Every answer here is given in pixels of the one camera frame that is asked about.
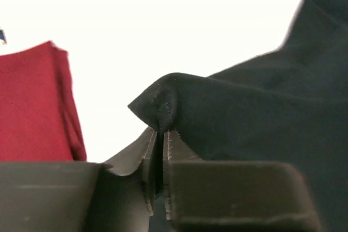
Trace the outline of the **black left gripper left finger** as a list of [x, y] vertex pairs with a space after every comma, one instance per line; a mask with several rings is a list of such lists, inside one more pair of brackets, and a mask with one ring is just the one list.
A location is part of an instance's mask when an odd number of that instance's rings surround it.
[[157, 132], [104, 163], [2, 162], [1, 231], [148, 231]]

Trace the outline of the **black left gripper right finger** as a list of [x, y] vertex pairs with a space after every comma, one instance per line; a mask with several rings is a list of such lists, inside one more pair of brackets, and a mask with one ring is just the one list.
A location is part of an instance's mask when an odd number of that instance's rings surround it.
[[274, 161], [200, 159], [164, 135], [166, 216], [175, 231], [320, 231], [302, 175]]

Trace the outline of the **dark red t shirt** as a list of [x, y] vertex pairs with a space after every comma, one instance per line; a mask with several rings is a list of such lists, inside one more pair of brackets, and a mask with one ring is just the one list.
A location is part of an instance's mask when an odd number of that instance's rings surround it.
[[1, 160], [86, 160], [67, 51], [51, 41], [1, 56]]

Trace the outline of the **black t shirt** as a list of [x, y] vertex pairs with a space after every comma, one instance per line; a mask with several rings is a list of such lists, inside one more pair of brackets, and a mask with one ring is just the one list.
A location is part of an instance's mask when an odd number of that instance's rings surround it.
[[165, 75], [129, 109], [201, 158], [279, 160], [347, 231], [347, 0], [304, 0], [285, 44], [209, 77]]

